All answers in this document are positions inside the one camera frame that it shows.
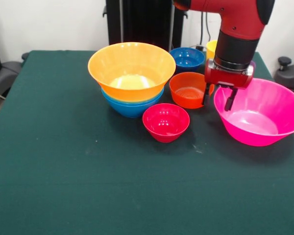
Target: bowl rim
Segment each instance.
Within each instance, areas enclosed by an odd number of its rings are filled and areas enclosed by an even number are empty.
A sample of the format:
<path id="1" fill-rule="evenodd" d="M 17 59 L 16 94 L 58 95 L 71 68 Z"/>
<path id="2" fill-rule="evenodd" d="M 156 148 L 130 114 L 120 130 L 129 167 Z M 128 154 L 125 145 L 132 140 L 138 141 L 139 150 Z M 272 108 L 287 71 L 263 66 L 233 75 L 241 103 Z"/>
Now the bowl rim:
<path id="1" fill-rule="evenodd" d="M 96 56 L 96 54 L 98 53 L 98 52 L 101 52 L 101 51 L 104 51 L 104 50 L 106 50 L 108 47 L 118 47 L 118 46 L 120 46 L 120 45 L 125 45 L 125 44 L 141 44 L 141 45 L 147 45 L 147 46 L 149 46 L 149 47 L 154 47 L 154 48 L 157 48 L 157 49 L 159 49 L 160 51 L 163 51 L 163 52 L 165 52 L 166 54 L 169 54 L 170 55 L 170 60 L 171 60 L 171 62 L 173 62 L 173 64 L 174 64 L 174 69 L 172 68 L 172 72 L 170 72 L 171 73 L 171 75 L 169 76 L 169 78 L 168 79 L 166 79 L 166 80 L 164 80 L 164 81 L 161 81 L 160 83 L 157 83 L 156 85 L 154 85 L 154 86 L 152 86 L 152 87 L 148 87 L 148 88 L 142 88 L 142 89 L 131 89 L 131 90 L 129 90 L 129 89 L 122 89 L 122 88 L 115 88 L 115 87 L 111 87 L 109 84 L 106 84 L 105 82 L 99 82 L 99 81 L 97 81 L 97 79 L 90 73 L 90 62 L 94 59 L 94 57 Z M 88 73 L 90 74 L 90 76 L 95 80 L 95 81 L 97 81 L 99 84 L 103 84 L 103 85 L 105 85 L 105 86 L 107 86 L 107 87 L 109 87 L 109 88 L 113 88 L 113 89 L 116 89 L 116 90 L 122 90 L 122 91 L 143 91 L 143 90 L 147 90 L 147 89 L 152 89 L 152 88 L 155 88 L 155 87 L 158 87 L 158 86 L 161 86 L 161 85 L 163 85 L 163 84 L 165 84 L 165 83 L 167 83 L 167 81 L 173 76 L 173 74 L 175 73 L 175 70 L 176 70 L 176 62 L 175 62 L 175 59 L 173 58 L 173 56 L 169 53 L 169 52 L 167 52 L 166 50 L 164 50 L 164 49 L 162 49 L 161 47 L 158 47 L 158 46 L 155 46 L 155 45 L 153 45 L 153 44 L 149 44 L 149 43 L 140 43 L 140 42 L 123 42 L 123 43 L 115 43 L 115 44 L 111 44 L 111 45 L 108 45 L 108 46 L 106 46 L 106 47 L 103 47 L 103 48 L 101 48 L 101 49 L 99 49 L 99 50 L 97 50 L 90 58 L 89 58 L 89 60 L 88 60 L 88 64 L 87 64 L 87 69 L 88 69 Z"/>
<path id="2" fill-rule="evenodd" d="M 159 133 L 157 133 L 157 132 L 154 132 L 154 131 L 150 130 L 150 129 L 146 126 L 146 124 L 145 124 L 145 117 L 146 117 L 146 113 L 147 113 L 147 111 L 148 111 L 149 109 L 151 109 L 152 107 L 155 107 L 155 106 L 162 106 L 162 105 L 170 105 L 170 106 L 177 107 L 179 110 L 181 110 L 183 113 L 186 114 L 186 117 L 187 117 L 187 125 L 186 125 L 185 128 L 182 129 L 182 131 L 180 131 L 180 132 L 178 132 L 178 133 L 176 133 L 176 134 L 172 134 L 172 135 L 162 135 L 162 134 L 159 134 Z M 190 115 L 188 114 L 188 112 L 187 112 L 185 109 L 183 109 L 182 107 L 180 107 L 180 106 L 178 106 L 178 105 L 176 105 L 176 104 L 171 104 L 171 103 L 160 103 L 160 104 L 155 104 L 155 105 L 150 106 L 148 109 L 146 109 L 146 110 L 144 111 L 144 114 L 143 114 L 142 120 L 143 120 L 144 127 L 145 127 L 149 132 L 151 132 L 151 133 L 153 133 L 153 134 L 156 134 L 156 135 L 158 135 L 158 136 L 162 136 L 162 137 L 169 137 L 169 136 L 172 137 L 172 136 L 178 136 L 178 135 L 181 135 L 181 134 L 183 134 L 183 133 L 187 130 L 187 128 L 190 126 L 190 123 L 191 123 L 191 118 L 190 118 Z"/>
<path id="3" fill-rule="evenodd" d="M 177 94 L 177 93 L 175 92 L 175 90 L 173 90 L 173 89 L 171 88 L 171 82 L 172 82 L 172 79 L 173 79 L 173 78 L 179 76 L 180 74 L 185 74 L 185 73 L 188 73 L 188 74 L 190 74 L 190 73 L 196 73 L 196 74 L 203 75 L 204 78 L 205 78 L 205 75 L 202 74 L 202 73 L 199 73 L 199 72 L 181 72 L 181 73 L 178 73 L 178 74 L 174 75 L 174 76 L 170 79 L 170 82 L 169 82 L 169 88 L 170 88 L 171 93 L 174 93 L 175 95 L 177 95 L 177 96 L 179 96 L 179 97 L 182 97 L 182 96 L 180 96 L 179 94 Z M 213 94 L 213 92 L 214 92 L 214 90 L 215 90 L 215 85 L 214 85 L 214 84 L 211 84 L 210 87 L 213 87 L 213 90 L 212 90 L 212 92 L 209 92 L 209 96 L 211 96 L 211 95 Z M 182 97 L 182 98 L 184 98 L 184 99 L 188 99 L 188 100 L 201 100 L 201 99 L 202 99 L 202 98 L 185 98 L 185 97 Z"/>
<path id="4" fill-rule="evenodd" d="M 191 69 L 191 68 L 195 68 L 195 67 L 198 67 L 198 66 L 202 65 L 205 62 L 205 60 L 206 60 L 206 56 L 205 56 L 205 54 L 202 51 L 197 50 L 197 49 L 194 49 L 194 48 L 191 48 L 191 47 L 177 47 L 177 48 L 174 48 L 173 50 L 170 51 L 170 55 L 173 57 L 173 55 L 171 54 L 171 52 L 178 51 L 179 49 L 189 49 L 191 51 L 195 51 L 196 53 L 199 53 L 199 54 L 203 55 L 203 60 L 202 60 L 202 62 L 197 63 L 196 65 L 193 65 L 193 66 L 183 66 L 183 65 L 176 64 L 177 67 Z"/>
<path id="5" fill-rule="evenodd" d="M 284 89 L 286 92 L 292 93 L 292 95 L 294 95 L 294 93 L 293 93 L 291 90 L 289 90 L 288 88 L 286 88 L 286 87 L 284 87 L 284 86 L 282 86 L 281 84 L 278 84 L 278 83 L 276 83 L 276 82 L 269 81 L 269 80 L 266 80 L 266 79 L 264 79 L 264 78 L 253 78 L 253 80 L 256 80 L 256 81 L 263 81 L 263 82 L 266 82 L 266 83 L 273 83 L 275 86 L 279 86 L 279 87 L 281 87 L 282 89 Z M 223 118 L 224 120 L 226 120 L 226 121 L 227 121 L 228 123 L 230 123 L 231 125 L 237 127 L 235 124 L 233 124 L 233 123 L 230 122 L 228 119 L 226 119 L 226 118 L 224 117 L 224 115 L 221 114 L 220 111 L 219 111 L 219 109 L 216 107 L 216 94 L 217 94 L 217 93 L 220 93 L 223 89 L 224 89 L 223 87 L 219 87 L 219 88 L 216 90 L 216 92 L 215 92 L 215 95 L 214 95 L 214 105 L 215 105 L 215 108 L 216 108 L 216 110 L 217 110 L 217 112 L 218 112 L 218 114 L 219 114 L 219 116 L 220 116 L 221 118 Z M 294 131 L 290 131 L 290 132 L 286 132 L 286 133 L 282 133 L 282 134 L 275 134 L 275 135 L 273 135 L 273 134 L 266 134 L 266 135 L 264 135 L 264 134 L 259 134 L 259 133 L 252 132 L 252 131 L 247 131 L 247 130 L 244 130 L 244 129 L 241 129 L 241 130 L 246 131 L 246 132 L 248 132 L 248 133 L 256 134 L 256 135 L 259 135 L 259 136 L 270 136 L 270 137 L 288 136 L 288 135 L 291 135 L 291 134 L 294 133 Z"/>
<path id="6" fill-rule="evenodd" d="M 126 102 L 126 101 L 121 101 L 121 100 L 114 99 L 114 98 L 112 98 L 111 96 L 109 96 L 109 95 L 104 91 L 103 88 L 101 88 L 101 93 L 102 93 L 102 95 L 103 95 L 107 100 L 109 100 L 109 101 L 111 101 L 111 102 L 114 102 L 114 103 L 116 103 L 116 104 L 130 105 L 130 106 L 135 106 L 135 105 L 136 105 L 136 106 L 138 106 L 138 105 L 149 104 L 149 103 L 153 102 L 154 100 L 159 99 L 159 98 L 163 95 L 164 90 L 165 90 L 165 88 L 163 87 L 162 90 L 161 90 L 161 92 L 160 92 L 158 95 L 156 95 L 155 97 L 153 97 L 153 98 L 151 98 L 151 99 L 148 99 L 148 100 L 146 100 L 146 101 L 139 101 L 139 102 Z"/>
<path id="7" fill-rule="evenodd" d="M 114 100 L 108 99 L 108 98 L 105 97 L 104 95 L 103 95 L 103 97 L 104 97 L 109 103 L 113 103 L 113 104 L 118 105 L 118 106 L 120 106 L 120 107 L 126 107 L 126 108 L 138 108 L 138 107 L 142 107 L 142 106 L 150 105 L 150 104 L 152 104 L 152 103 L 154 103 L 154 102 L 158 102 L 158 101 L 160 100 L 161 96 L 163 95 L 163 92 L 164 92 L 164 90 L 162 90 L 161 93 L 158 94 L 154 99 L 149 100 L 149 101 L 146 101 L 146 103 L 138 103 L 138 104 L 135 104 L 135 103 L 133 103 L 133 104 L 128 104 L 128 103 L 127 103 L 127 104 L 122 104 L 122 103 L 119 103 L 119 102 L 115 102 Z"/>

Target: orange bowl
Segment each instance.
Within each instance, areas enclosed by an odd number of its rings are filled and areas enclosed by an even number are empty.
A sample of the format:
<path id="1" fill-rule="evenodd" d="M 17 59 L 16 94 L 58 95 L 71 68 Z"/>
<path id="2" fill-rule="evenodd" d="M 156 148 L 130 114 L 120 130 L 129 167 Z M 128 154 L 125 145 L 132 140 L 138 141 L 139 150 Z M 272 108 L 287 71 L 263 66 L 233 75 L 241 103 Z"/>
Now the orange bowl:
<path id="1" fill-rule="evenodd" d="M 88 62 L 88 71 L 110 97 L 140 102 L 161 92 L 175 66 L 173 57 L 162 48 L 132 42 L 97 51 Z"/>
<path id="2" fill-rule="evenodd" d="M 170 80 L 170 90 L 173 101 L 185 109 L 198 109 L 203 105 L 202 100 L 206 88 L 205 76 L 197 72 L 183 72 Z M 209 95 L 214 92 L 210 86 Z"/>

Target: pink bowl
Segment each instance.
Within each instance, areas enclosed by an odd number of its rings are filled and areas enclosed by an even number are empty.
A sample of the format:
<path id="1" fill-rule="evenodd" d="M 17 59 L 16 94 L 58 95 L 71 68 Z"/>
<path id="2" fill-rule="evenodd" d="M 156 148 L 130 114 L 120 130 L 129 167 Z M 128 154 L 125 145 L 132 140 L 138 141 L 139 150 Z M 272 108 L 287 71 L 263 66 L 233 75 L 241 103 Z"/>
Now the pink bowl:
<path id="1" fill-rule="evenodd" d="M 156 104 L 143 114 L 143 123 L 159 142 L 169 143 L 179 138 L 190 125 L 190 116 L 174 104 Z"/>
<path id="2" fill-rule="evenodd" d="M 277 83 L 254 78 L 239 90 L 231 111 L 224 106 L 229 88 L 218 88 L 214 103 L 225 128 L 236 140 L 266 146 L 294 133 L 294 93 Z"/>

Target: blue bowl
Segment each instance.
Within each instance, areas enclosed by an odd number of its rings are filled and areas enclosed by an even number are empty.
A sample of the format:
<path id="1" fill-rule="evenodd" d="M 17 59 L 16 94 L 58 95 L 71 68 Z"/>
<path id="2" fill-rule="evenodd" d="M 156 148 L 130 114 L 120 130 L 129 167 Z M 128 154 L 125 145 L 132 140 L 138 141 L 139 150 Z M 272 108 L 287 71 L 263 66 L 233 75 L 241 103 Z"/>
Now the blue bowl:
<path id="1" fill-rule="evenodd" d="M 155 98 L 137 103 L 126 103 L 118 101 L 108 96 L 103 89 L 101 89 L 101 92 L 110 106 L 119 114 L 127 118 L 139 118 L 149 107 L 159 102 L 164 89 L 162 89 L 162 91 Z"/>
<path id="2" fill-rule="evenodd" d="M 170 54 L 175 60 L 177 71 L 197 71 L 206 59 L 204 53 L 189 47 L 173 49 Z"/>

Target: red bowl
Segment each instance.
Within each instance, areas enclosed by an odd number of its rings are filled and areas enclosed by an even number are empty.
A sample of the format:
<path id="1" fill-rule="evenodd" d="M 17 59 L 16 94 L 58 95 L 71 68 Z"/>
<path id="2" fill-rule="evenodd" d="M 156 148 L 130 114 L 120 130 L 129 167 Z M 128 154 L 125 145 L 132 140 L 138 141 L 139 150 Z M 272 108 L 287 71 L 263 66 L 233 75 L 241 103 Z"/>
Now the red bowl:
<path id="1" fill-rule="evenodd" d="M 156 104 L 144 112 L 143 123 L 157 141 L 169 143 L 186 131 L 190 125 L 190 116 L 177 105 Z"/>

